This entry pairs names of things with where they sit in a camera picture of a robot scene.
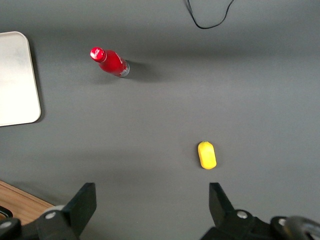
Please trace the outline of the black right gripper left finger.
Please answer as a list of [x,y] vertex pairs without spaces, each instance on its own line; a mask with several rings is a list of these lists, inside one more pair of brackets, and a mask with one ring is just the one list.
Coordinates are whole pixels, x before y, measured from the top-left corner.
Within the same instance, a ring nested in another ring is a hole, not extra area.
[[85,183],[66,205],[51,207],[36,220],[38,238],[78,240],[96,208],[96,185]]

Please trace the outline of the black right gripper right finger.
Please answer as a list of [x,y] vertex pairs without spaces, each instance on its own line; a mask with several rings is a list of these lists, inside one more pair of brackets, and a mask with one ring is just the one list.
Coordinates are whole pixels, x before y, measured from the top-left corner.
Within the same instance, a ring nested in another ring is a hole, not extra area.
[[203,240],[264,240],[266,224],[242,209],[235,209],[219,183],[209,184],[209,211],[214,222]]

